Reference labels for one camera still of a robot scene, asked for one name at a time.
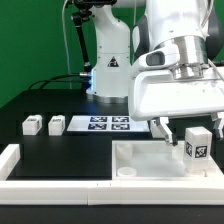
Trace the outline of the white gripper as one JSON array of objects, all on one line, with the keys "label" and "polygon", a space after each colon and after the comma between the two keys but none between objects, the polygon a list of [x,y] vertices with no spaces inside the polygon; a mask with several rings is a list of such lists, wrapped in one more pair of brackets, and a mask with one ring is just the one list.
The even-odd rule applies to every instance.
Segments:
[{"label": "white gripper", "polygon": [[175,80],[180,61],[176,44],[140,56],[129,70],[128,111],[133,120],[156,119],[167,144],[176,146],[169,118],[211,114],[216,137],[224,138],[224,81],[212,69],[202,78]]}]

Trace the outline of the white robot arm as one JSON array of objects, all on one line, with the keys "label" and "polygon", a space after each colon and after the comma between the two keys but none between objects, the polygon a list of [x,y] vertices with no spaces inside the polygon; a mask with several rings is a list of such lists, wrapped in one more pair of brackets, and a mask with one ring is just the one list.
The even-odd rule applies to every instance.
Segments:
[{"label": "white robot arm", "polygon": [[224,68],[208,59],[214,0],[140,0],[145,13],[133,29],[104,3],[92,8],[97,64],[88,97],[128,102],[136,121],[153,120],[173,144],[171,118],[210,115],[223,129]]}]

